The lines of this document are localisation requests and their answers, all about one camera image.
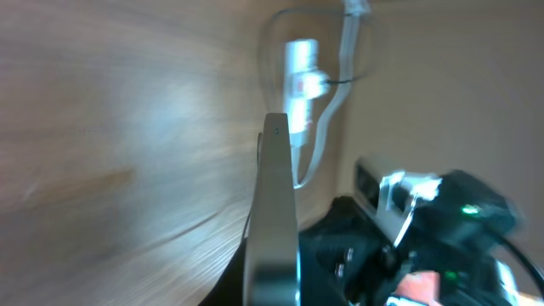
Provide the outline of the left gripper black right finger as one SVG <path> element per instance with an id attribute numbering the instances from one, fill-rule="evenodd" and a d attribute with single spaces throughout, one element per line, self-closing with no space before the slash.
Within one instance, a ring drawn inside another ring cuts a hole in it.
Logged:
<path id="1" fill-rule="evenodd" d="M 300 270 L 302 306 L 349 305 L 313 255 L 300 255 Z"/>

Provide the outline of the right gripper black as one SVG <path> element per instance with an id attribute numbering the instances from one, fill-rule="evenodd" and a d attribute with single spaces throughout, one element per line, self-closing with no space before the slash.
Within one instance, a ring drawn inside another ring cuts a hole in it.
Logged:
<path id="1" fill-rule="evenodd" d="M 408 258 L 393 248 L 350 196 L 333 199 L 327 214 L 298 235 L 348 305 L 384 305 L 405 275 Z"/>

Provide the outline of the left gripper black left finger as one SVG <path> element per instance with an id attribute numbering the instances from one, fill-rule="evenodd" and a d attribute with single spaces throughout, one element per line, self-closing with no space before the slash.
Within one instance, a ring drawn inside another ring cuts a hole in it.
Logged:
<path id="1" fill-rule="evenodd" d="M 242 306 L 247 240 L 243 239 L 212 290 L 199 306 Z"/>

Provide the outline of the smartphone with teal screen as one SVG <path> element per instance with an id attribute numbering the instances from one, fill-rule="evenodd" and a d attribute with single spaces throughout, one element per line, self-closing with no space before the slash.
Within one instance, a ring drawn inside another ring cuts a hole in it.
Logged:
<path id="1" fill-rule="evenodd" d="M 296 198 L 288 117 L 266 115 L 246 239 L 245 305 L 300 304 Z"/>

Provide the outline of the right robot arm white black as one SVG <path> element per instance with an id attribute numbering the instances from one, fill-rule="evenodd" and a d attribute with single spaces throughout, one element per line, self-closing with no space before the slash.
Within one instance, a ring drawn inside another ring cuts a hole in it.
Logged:
<path id="1" fill-rule="evenodd" d="M 335 198 L 303 230 L 305 305 L 515 305 L 512 271 L 492 255 L 517 216 L 474 176 L 355 171 L 355 192 Z"/>

